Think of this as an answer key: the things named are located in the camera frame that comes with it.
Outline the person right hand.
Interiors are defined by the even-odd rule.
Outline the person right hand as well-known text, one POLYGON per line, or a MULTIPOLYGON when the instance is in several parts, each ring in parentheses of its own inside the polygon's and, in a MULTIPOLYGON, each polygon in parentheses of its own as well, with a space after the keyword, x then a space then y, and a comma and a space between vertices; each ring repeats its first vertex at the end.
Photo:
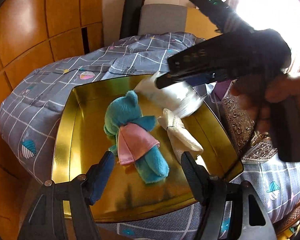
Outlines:
POLYGON ((300 77, 290 76, 278 76, 272 81, 266 89, 265 100, 261 108, 261 113, 258 114, 258 107, 247 94, 240 92, 237 89, 237 85, 233 85, 230 89, 230 93, 233 96, 239 97, 239 105, 241 109, 248 112, 251 119, 257 122, 257 130, 261 133, 268 132, 270 130, 270 108, 271 103, 278 103, 286 100, 289 96, 294 97, 298 103, 298 109, 300 112, 300 77))

